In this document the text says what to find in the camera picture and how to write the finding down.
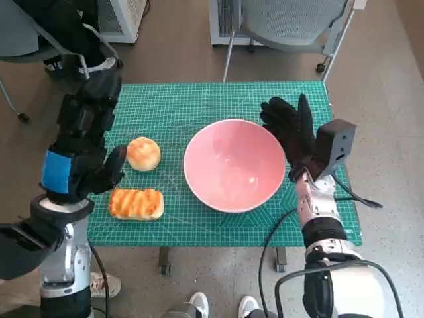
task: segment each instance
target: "blue band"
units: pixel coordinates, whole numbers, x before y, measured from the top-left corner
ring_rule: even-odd
[[[71,158],[48,151],[42,169],[42,186],[56,193],[68,194]]]

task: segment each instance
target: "green cutting mat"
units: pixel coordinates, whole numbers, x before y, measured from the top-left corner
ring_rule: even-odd
[[[204,206],[190,192],[183,173],[184,152],[202,127],[227,118],[260,123],[262,101],[277,95],[297,105],[300,93],[309,100],[315,129],[331,119],[321,82],[124,85],[112,131],[106,134],[107,148],[147,136],[159,144],[162,161],[152,172],[136,172],[125,163],[119,187],[160,190],[165,213],[158,221],[120,221],[108,212],[109,192],[93,196],[89,238],[107,246],[263,246],[275,222],[296,206],[288,178],[272,199],[254,211],[221,213]],[[348,183],[344,170],[338,176]],[[338,189],[337,194],[344,193]],[[354,204],[340,202],[338,207],[349,239],[361,244]],[[273,245],[303,246],[296,214],[281,226]]]

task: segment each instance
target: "bread loaf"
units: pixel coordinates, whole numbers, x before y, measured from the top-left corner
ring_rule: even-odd
[[[164,210],[164,196],[153,189],[115,189],[109,202],[112,216],[124,220],[157,220],[164,214]]]

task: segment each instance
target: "pink bowl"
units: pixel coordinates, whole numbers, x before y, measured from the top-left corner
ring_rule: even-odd
[[[206,126],[184,155],[188,186],[204,204],[227,212],[247,212],[269,200],[281,186],[286,157],[265,128],[241,119]]]

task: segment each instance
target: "bowl rim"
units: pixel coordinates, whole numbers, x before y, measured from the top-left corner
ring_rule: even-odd
[[[276,137],[272,134],[272,133],[270,133],[268,130],[266,130],[264,127],[262,127],[262,126],[260,126],[259,124],[257,124],[257,123],[254,123],[254,122],[252,122],[252,121],[247,121],[246,119],[222,119],[222,120],[220,120],[220,121],[215,121],[215,122],[213,122],[213,123],[211,123],[211,124],[208,124],[208,125],[206,125],[206,126],[204,126],[202,129],[200,129],[199,131],[197,131],[196,133],[195,133],[195,135],[191,138],[191,140],[189,141],[189,143],[188,143],[188,145],[187,145],[187,147],[185,148],[185,152],[184,152],[184,159],[183,159],[183,170],[184,170],[184,178],[185,178],[185,182],[187,182],[187,185],[188,185],[188,187],[190,188],[190,190],[191,190],[191,192],[194,194],[194,196],[196,196],[196,198],[198,198],[198,200],[200,200],[200,202],[202,202],[203,204],[205,204],[206,206],[208,206],[208,207],[210,207],[210,208],[212,208],[212,209],[214,209],[214,210],[216,210],[216,211],[220,211],[220,212],[224,212],[224,213],[244,213],[244,212],[249,212],[249,211],[252,211],[252,210],[254,210],[254,209],[256,209],[257,207],[260,207],[262,204],[264,204],[264,203],[266,203],[269,199],[271,199],[271,197],[273,197],[274,196],[274,194],[276,194],[276,192],[281,188],[281,185],[283,184],[283,181],[284,181],[284,177],[285,177],[285,175],[286,175],[286,168],[287,168],[287,164],[286,164],[286,154],[284,153],[284,149],[283,149],[283,147],[278,147],[281,151],[282,151],[282,155],[283,155],[283,165],[284,165],[284,172],[283,172],[283,174],[282,174],[282,176],[281,176],[281,180],[279,180],[279,186],[274,190],[274,191],[272,191],[269,195],[267,195],[266,196],[266,198],[264,199],[264,200],[261,200],[261,202],[259,202],[258,204],[256,204],[256,205],[253,205],[252,207],[249,207],[248,209],[220,209],[220,208],[218,208],[217,206],[215,206],[215,205],[213,205],[212,203],[208,203],[208,202],[205,202],[202,198],[200,198],[200,196],[198,195],[198,193],[193,189],[193,187],[191,186],[191,184],[190,184],[190,182],[189,182],[189,180],[188,180],[188,177],[187,177],[187,169],[186,169],[186,156],[187,156],[187,152],[188,152],[188,150],[189,150],[189,148],[190,148],[190,146],[191,146],[191,144],[192,144],[192,142],[193,142],[193,140],[201,133],[201,132],[203,132],[204,130],[206,130],[206,129],[208,129],[209,127],[212,127],[212,126],[214,126],[214,125],[217,125],[217,124],[219,124],[219,123],[223,123],[223,122],[228,122],[228,121],[231,121],[231,122],[244,122],[244,123],[248,123],[248,124],[251,124],[251,125],[254,125],[254,126],[257,126],[257,127],[259,127],[259,128],[261,128],[261,129],[264,129],[264,131],[266,131],[266,133],[269,135],[269,136],[271,136],[279,145],[280,145],[280,143],[278,142],[278,140],[276,139]]]

